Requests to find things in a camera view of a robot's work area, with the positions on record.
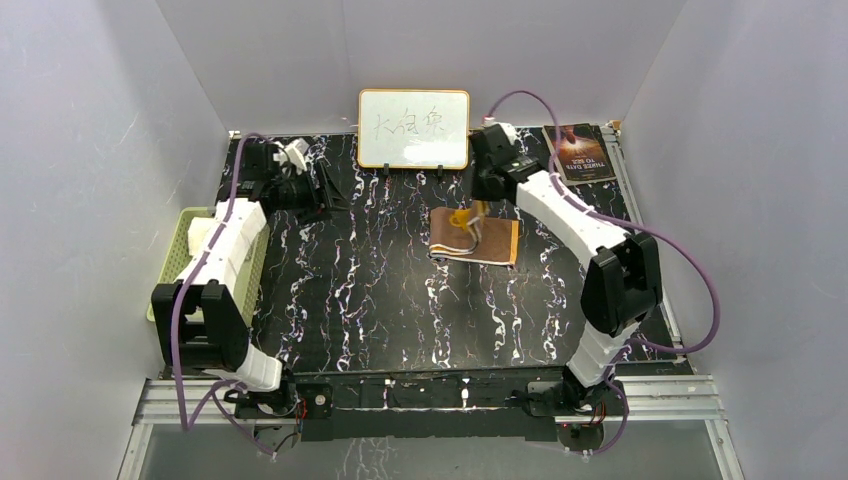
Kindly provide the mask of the small framed whiteboard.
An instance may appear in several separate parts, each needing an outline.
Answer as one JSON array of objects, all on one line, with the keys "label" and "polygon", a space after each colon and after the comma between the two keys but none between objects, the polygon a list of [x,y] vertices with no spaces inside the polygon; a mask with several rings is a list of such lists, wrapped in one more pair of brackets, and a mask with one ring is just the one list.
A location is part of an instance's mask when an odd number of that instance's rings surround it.
[{"label": "small framed whiteboard", "polygon": [[358,165],[389,170],[465,169],[470,104],[464,90],[362,90]]}]

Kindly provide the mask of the dark paperback book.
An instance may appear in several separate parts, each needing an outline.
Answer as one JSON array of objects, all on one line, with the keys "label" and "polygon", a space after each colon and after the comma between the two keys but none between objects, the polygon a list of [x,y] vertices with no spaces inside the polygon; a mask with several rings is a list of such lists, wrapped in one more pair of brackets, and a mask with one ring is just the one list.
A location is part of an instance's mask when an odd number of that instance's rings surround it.
[{"label": "dark paperback book", "polygon": [[559,132],[561,144],[556,147],[555,126],[543,127],[550,152],[557,153],[555,167],[565,185],[576,186],[615,179],[613,164],[599,125],[562,125]]}]

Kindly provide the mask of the brown and yellow cloth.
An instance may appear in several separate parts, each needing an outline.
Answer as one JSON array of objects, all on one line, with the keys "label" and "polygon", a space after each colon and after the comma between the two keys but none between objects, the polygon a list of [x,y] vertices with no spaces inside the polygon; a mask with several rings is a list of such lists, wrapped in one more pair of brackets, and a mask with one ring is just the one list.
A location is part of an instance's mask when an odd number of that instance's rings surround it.
[{"label": "brown and yellow cloth", "polygon": [[484,201],[473,201],[467,209],[432,209],[429,256],[435,260],[514,267],[520,221],[493,217],[489,213],[489,204]]}]

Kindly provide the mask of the aluminium base frame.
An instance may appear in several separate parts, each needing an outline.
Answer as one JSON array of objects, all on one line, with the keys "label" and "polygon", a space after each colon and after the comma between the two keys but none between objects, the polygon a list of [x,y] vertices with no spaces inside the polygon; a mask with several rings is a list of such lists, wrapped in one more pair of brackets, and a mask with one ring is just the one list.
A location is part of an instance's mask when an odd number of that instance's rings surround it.
[{"label": "aluminium base frame", "polygon": [[[557,425],[588,423],[590,413],[562,413],[561,410],[544,410],[548,407],[509,406],[512,397],[508,390],[522,391],[518,386],[529,385],[530,390],[542,391],[552,388],[556,382],[530,378],[530,370],[517,371],[491,370],[471,371],[485,373],[482,377],[464,376],[458,372],[406,372],[409,375],[365,375],[361,379],[347,378],[345,375],[318,375],[315,378],[303,377],[297,380],[299,389],[307,387],[332,387],[330,394],[321,392],[302,393],[307,398],[308,426],[318,430],[310,432],[318,435],[317,440],[329,439],[327,428],[334,428],[334,435],[341,432],[342,412],[353,412],[360,417],[365,414],[383,415],[389,431],[400,431],[400,426],[388,426],[389,420],[401,421],[413,419],[413,415],[424,414],[459,415],[460,420],[472,421],[472,424],[485,420],[506,418],[507,413],[520,413],[521,419],[536,415],[548,419]],[[628,422],[636,421],[703,421],[707,428],[711,448],[723,479],[744,479],[744,474],[736,456],[726,418],[725,409],[717,386],[711,375],[624,375],[615,380],[618,389],[626,396],[629,405]],[[212,379],[190,379],[186,381],[188,409],[200,404],[203,396],[213,385]],[[294,426],[293,416],[277,418],[260,413],[249,413],[247,407],[239,407],[219,399],[226,413],[231,414],[242,426]],[[213,400],[201,407],[197,425],[229,424],[225,415],[214,405]],[[172,380],[148,380],[143,387],[141,400],[133,418],[132,431],[119,479],[140,478],[141,467],[146,456],[153,429],[157,425],[177,425],[179,427],[176,386]]]}]

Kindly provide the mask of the white towel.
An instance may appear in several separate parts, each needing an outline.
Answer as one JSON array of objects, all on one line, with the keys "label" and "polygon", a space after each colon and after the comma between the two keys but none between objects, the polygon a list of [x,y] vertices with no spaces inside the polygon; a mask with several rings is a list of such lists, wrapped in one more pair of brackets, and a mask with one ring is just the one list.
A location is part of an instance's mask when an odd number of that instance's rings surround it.
[{"label": "white towel", "polygon": [[194,258],[209,249],[212,235],[218,227],[214,217],[194,217],[187,230],[188,254]]}]

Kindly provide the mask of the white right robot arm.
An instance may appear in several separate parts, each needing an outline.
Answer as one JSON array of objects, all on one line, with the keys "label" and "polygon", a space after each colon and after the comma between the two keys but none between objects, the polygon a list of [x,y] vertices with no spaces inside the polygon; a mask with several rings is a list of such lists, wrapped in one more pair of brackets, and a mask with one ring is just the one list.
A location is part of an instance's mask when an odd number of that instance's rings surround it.
[{"label": "white right robot arm", "polygon": [[565,405],[590,413],[603,399],[616,356],[639,323],[662,302],[658,244],[603,220],[562,184],[543,161],[520,153],[509,123],[488,120],[468,136],[474,157],[471,194],[486,202],[508,201],[542,223],[567,247],[585,272],[580,307],[586,325],[565,367]]}]

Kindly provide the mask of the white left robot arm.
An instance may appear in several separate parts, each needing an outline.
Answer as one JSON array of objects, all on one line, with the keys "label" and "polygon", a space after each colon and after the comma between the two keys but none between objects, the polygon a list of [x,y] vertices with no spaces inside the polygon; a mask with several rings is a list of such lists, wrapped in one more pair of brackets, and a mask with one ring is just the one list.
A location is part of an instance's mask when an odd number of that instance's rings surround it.
[{"label": "white left robot arm", "polygon": [[260,392],[260,403],[275,416],[294,411],[299,391],[283,379],[282,361],[251,343],[236,290],[274,213],[292,211],[307,225],[347,210],[326,167],[309,159],[308,149],[303,138],[240,140],[214,213],[196,229],[200,239],[188,264],[151,295],[160,348],[174,372],[188,367]]}]

